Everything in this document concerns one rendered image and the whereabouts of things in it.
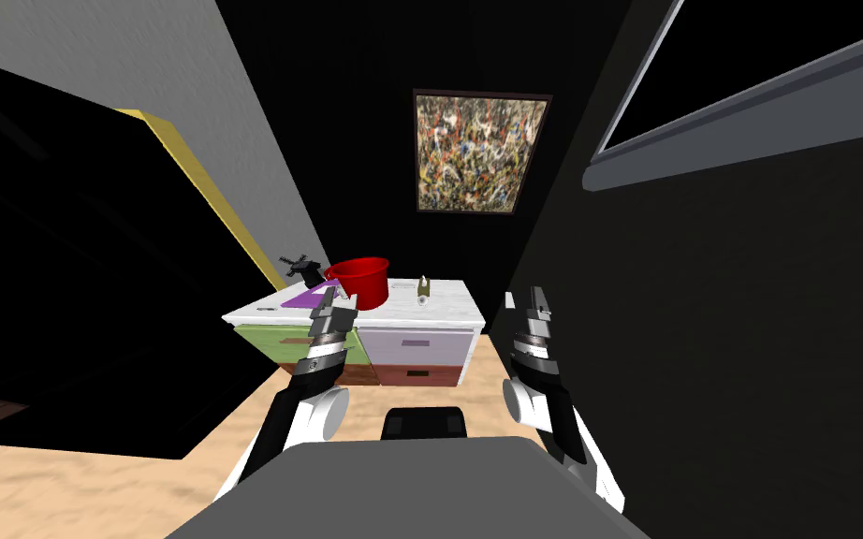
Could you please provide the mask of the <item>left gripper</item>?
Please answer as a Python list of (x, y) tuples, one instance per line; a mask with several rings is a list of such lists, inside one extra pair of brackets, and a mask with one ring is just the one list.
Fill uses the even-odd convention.
[(334, 307), (336, 291), (337, 286), (318, 288), (321, 298), (310, 316), (310, 351), (344, 350), (346, 334), (358, 317), (358, 294), (339, 296)]

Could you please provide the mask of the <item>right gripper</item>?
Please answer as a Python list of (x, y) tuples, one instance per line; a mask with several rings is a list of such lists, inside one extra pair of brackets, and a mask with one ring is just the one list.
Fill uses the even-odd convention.
[[(520, 334), (535, 346), (546, 346), (550, 339), (550, 308), (541, 286), (530, 286), (530, 300), (531, 307), (522, 311), (525, 326)], [(505, 293), (505, 308), (516, 308), (510, 291)]]

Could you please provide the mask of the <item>purple flat mat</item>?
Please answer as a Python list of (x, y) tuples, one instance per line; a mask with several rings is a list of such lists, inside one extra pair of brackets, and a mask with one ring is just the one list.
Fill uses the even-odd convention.
[(314, 309), (320, 304), (328, 287), (335, 287), (335, 297), (339, 297), (341, 295), (339, 292), (341, 290), (340, 281), (329, 280), (317, 285), (316, 287), (306, 288), (306, 290), (300, 291), (294, 298), (283, 301), (281, 303), (281, 307), (289, 309)]

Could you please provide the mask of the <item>red bucket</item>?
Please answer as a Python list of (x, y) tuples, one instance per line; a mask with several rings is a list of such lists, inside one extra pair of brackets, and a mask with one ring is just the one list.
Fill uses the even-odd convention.
[(339, 280), (347, 296), (356, 296), (359, 311), (382, 306), (389, 295), (389, 261), (382, 257), (347, 260), (324, 270), (327, 280)]

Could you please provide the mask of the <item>black cross-shaped object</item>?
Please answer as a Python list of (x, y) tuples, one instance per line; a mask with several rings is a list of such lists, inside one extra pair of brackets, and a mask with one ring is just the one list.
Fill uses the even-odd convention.
[(298, 260), (290, 260), (280, 256), (279, 260), (289, 266), (287, 277), (297, 273), (308, 288), (314, 288), (326, 280), (321, 272), (321, 264), (310, 260), (307, 255), (302, 255)]

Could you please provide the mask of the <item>white-topped multicolour drawer cabinet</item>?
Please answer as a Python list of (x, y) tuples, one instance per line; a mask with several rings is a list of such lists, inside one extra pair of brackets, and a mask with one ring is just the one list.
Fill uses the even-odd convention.
[[(485, 320), (459, 280), (430, 281), (426, 306), (417, 279), (391, 279), (380, 307), (358, 314), (345, 340), (341, 386), (457, 386)], [(224, 315), (234, 330), (287, 373), (306, 356), (313, 309), (282, 308), (308, 288), (297, 283)]]

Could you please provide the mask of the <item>speckled abstract framed painting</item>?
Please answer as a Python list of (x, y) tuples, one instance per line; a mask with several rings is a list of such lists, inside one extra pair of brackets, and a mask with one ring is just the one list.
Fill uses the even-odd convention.
[(511, 216), (552, 95), (415, 89), (416, 208)]

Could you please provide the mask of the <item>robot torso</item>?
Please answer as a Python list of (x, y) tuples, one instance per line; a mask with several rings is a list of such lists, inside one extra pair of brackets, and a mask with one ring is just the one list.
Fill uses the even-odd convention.
[(650, 539), (522, 437), (284, 446), (269, 412), (238, 483), (167, 539)]

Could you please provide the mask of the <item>black furniture with yellow edge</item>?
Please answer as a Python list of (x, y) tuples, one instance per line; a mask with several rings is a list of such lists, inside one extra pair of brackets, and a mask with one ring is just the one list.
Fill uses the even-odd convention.
[(181, 459), (274, 372), (266, 263), (173, 124), (0, 68), (0, 445)]

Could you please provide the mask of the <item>grey-framed dark window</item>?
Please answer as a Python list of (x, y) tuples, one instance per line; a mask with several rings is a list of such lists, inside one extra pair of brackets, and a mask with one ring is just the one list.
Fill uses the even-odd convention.
[(863, 138), (863, 39), (612, 148), (606, 143), (685, 0), (674, 0), (584, 171), (602, 191)]

